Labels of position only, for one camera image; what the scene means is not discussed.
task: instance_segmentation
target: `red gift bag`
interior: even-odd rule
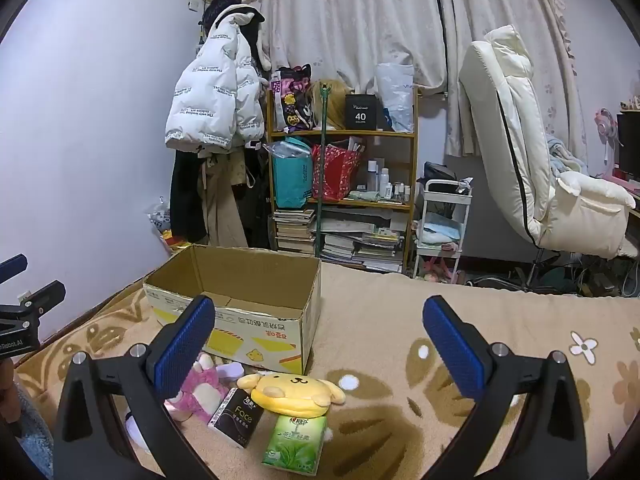
[[[314,198],[318,198],[320,181],[320,146],[313,147],[311,156],[314,162],[314,181],[311,187]],[[324,148],[324,193],[323,200],[337,202],[346,197],[351,190],[351,177],[358,163],[360,152],[350,152],[343,148],[327,145]]]

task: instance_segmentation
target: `white puffer jacket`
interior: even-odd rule
[[[227,7],[216,19],[175,86],[164,137],[168,148],[228,153],[264,134],[260,78],[240,32],[253,16],[250,7],[240,4]]]

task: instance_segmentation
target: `hanging clothes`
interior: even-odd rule
[[[172,229],[190,242],[247,247],[231,186],[246,179],[245,142],[264,133],[260,74],[271,65],[262,53],[263,21],[241,0],[213,0],[203,19],[207,41],[176,85],[165,136],[168,147],[181,150]]]

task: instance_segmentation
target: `white floral curtain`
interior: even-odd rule
[[[446,86],[437,0],[262,0],[263,47],[274,68],[310,63],[313,79],[374,88],[377,63],[413,64],[427,93]]]
[[[534,63],[533,85],[545,130],[562,140],[581,160],[587,160],[582,111],[575,81],[574,56],[562,0],[441,0],[447,40],[449,131],[446,153],[478,152],[470,106],[458,73],[472,41],[494,28],[513,24]]]

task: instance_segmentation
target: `plastic bag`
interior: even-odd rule
[[[396,132],[414,131],[414,66],[379,63],[376,66],[378,94]]]
[[[277,144],[281,154],[278,156],[269,147]],[[311,195],[311,150],[301,140],[286,137],[285,141],[272,142],[265,148],[274,156],[273,185],[278,207],[300,208]]]
[[[264,149],[277,158],[307,158],[311,156],[311,148],[304,144],[293,144],[286,140],[277,140],[264,144]]]
[[[162,234],[164,231],[171,229],[171,217],[169,216],[169,203],[160,197],[160,202],[149,209],[146,214],[149,221],[156,226],[156,229]]]

